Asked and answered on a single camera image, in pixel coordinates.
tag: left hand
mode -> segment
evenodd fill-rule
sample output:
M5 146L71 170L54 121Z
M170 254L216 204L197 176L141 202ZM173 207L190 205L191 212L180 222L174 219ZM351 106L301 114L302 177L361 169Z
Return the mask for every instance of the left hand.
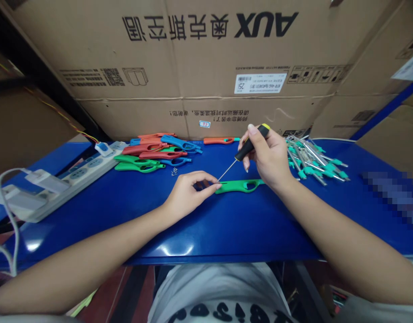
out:
M202 190L197 191L193 185L202 188ZM214 176L202 170L179 175L163 207L167 209L169 215L174 217L175 222L177 222L193 212L196 207L214 194L221 186L221 184L217 184L217 179Z

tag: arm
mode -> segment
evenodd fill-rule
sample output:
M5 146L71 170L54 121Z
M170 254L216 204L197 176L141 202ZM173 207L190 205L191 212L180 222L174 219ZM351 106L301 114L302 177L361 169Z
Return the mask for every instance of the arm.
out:
M318 198L291 175L285 139L256 128L247 134L251 158L265 183L281 198L309 237L357 292L369 301L413 305L413 264L386 242ZM249 167L248 158L244 167Z
M0 288L0 314L62 314L98 288L161 231L191 213L221 187L198 171L178 177L159 208L80 241L37 263ZM196 191L194 184L206 187Z

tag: white plug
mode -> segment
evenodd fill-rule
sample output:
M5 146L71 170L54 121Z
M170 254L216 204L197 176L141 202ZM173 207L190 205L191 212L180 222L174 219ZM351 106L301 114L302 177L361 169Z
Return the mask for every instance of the white plug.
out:
M27 209L31 211L36 211L40 207L47 203L47 200L35 196L27 191L24 191L15 185L8 185L2 188L4 196L9 204L9 206L17 207L20 209ZM0 204L3 204L3 198L0 195Z
M108 146L107 143L104 142L99 142L94 146L94 148L102 155L103 157L106 157L107 155L110 155L113 153L113 150Z
M52 176L44 170L32 171L26 176L26 180L56 194L61 194L70 187L69 183Z

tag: blue table surface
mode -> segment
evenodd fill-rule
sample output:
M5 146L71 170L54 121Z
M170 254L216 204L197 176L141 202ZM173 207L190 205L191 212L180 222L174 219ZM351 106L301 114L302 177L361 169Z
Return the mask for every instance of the blue table surface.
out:
M56 175L65 169L68 165L77 161L79 157L91 147L88 142L69 142L61 145L57 149L50 152L44 158L28 167L30 170L45 169L48 173ZM43 190L39 186L36 186L24 179L26 175L22 172L18 172L14 177L4 182L4 185L13 184L19 188L23 188L30 192L39 193ZM0 221L6 217L6 212L2 205L0 205Z
M318 140L329 157L350 165L350 182L315 179L302 183L406 256L413 255L413 230L376 198L363 184L360 173L397 171L355 144ZM204 146L203 154L178 167L178 173L204 170L220 176L234 161L237 143ZM167 198L177 176L166 166L154 173L109 171L39 223L22 226L19 267L26 268L100 231L136 218ZM255 167L246 173L236 163L222 179L260 178ZM13 250L13 238L7 242ZM185 262L256 262L322 258L310 238L280 199L266 186L252 193L213 195L192 214L147 243L127 264ZM0 270L7 269L0 254Z

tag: power strip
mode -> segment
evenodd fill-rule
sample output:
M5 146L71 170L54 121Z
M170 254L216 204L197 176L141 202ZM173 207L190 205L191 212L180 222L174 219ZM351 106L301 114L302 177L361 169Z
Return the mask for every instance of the power strip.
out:
M106 157L96 154L88 158L83 164L72 167L68 172L59 176L60 179L71 185L70 188L61 194L55 194L48 190L43 190L38 193L37 196L46 198L48 202L36 211L11 207L12 212L23 221L33 223L41 221L88 185L95 182L103 174L115 167L118 162L114 160L113 157L121 155L122 150L127 146L128 144L125 142L115 141L109 146L114 150L112 154Z

